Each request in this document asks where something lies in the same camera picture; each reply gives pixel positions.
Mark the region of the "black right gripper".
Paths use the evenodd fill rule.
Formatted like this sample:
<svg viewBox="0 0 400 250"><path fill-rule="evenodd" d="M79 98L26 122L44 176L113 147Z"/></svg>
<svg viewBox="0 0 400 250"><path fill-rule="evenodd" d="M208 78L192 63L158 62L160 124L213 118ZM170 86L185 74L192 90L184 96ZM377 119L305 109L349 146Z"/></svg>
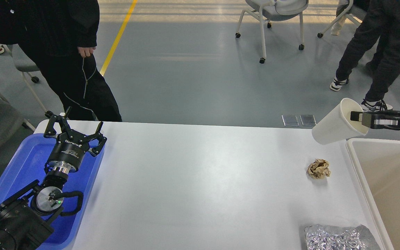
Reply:
<svg viewBox="0 0 400 250"><path fill-rule="evenodd" d="M350 120L359 121L371 129L400 130L400 111L351 111Z"/></svg>

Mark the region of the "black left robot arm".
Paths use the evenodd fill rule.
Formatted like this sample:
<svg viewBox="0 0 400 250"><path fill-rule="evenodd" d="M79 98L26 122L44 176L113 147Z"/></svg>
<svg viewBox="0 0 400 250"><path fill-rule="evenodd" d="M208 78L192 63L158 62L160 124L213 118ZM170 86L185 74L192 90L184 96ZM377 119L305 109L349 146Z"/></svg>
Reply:
<svg viewBox="0 0 400 250"><path fill-rule="evenodd" d="M17 149L0 178L0 250L62 250L76 236L107 141L46 112L43 135Z"/></svg>

